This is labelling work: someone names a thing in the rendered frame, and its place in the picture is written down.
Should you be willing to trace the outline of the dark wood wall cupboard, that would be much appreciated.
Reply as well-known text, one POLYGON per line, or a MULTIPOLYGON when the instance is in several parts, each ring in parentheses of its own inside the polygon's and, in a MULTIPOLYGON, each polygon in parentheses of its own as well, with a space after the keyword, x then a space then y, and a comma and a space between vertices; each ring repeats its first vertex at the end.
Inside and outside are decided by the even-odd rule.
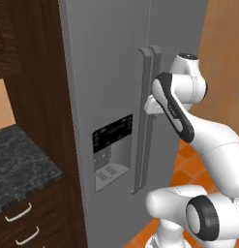
POLYGON ((9 77, 19 70, 20 59, 7 0, 0 0, 0 78, 9 77))

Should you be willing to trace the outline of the dark wood drawer front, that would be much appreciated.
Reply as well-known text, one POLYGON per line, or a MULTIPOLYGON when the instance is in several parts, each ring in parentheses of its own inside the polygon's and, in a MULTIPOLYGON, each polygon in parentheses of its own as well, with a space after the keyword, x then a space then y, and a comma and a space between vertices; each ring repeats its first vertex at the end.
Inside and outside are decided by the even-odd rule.
POLYGON ((20 224, 25 224, 27 221, 32 221, 48 208, 54 209, 61 221, 66 221, 66 207, 61 182, 53 183, 25 200, 14 202, 3 209, 0 212, 0 234, 7 233, 10 229, 18 227, 20 224), (5 220, 5 216, 13 217, 25 210, 29 202, 32 204, 32 209, 29 213, 11 223, 5 220))
POLYGON ((46 209, 32 221, 20 224, 0 234, 0 248, 59 248, 67 241, 65 222, 57 217, 54 209, 46 209), (17 246, 15 239, 23 240, 40 228, 40 233, 27 244, 17 246))

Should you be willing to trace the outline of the grey fridge door with dispenser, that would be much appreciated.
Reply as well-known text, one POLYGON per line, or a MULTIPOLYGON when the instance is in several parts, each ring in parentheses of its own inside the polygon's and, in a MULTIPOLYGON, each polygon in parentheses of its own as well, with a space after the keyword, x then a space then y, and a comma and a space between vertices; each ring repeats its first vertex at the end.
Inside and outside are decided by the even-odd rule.
POLYGON ((88 248, 147 221, 132 192, 149 0, 58 0, 88 248))

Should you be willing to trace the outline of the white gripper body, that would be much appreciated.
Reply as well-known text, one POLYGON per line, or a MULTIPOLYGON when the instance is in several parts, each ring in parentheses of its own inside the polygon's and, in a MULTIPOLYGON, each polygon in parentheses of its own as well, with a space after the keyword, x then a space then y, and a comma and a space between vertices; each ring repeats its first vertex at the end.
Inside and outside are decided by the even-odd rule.
POLYGON ((153 95, 150 95, 147 98, 147 101, 144 105, 144 110, 147 114, 151 115, 157 115, 157 114, 163 114, 164 111, 161 107, 161 105, 156 101, 153 95))

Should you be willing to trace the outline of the plain grey fridge door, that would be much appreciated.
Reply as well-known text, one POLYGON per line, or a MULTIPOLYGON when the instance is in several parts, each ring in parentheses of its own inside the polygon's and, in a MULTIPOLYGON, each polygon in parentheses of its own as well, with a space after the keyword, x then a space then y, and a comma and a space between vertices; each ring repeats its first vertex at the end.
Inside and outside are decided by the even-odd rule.
MULTIPOLYGON (((207 5, 208 0, 150 0, 147 44, 143 47, 160 48, 160 72, 167 72, 180 52, 197 54, 207 5)), ((140 230, 150 222, 146 195, 170 185, 178 146, 179 138, 165 115, 154 115, 146 185, 134 194, 140 230)))

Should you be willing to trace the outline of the dark wood tall cabinet panel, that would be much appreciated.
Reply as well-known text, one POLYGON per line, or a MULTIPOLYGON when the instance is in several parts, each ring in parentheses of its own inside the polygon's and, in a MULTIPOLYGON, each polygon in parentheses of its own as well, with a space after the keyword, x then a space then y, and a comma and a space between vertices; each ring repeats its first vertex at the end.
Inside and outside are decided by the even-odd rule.
POLYGON ((5 79, 16 124, 64 173, 71 248, 88 248, 58 0, 7 0, 21 70, 5 79))

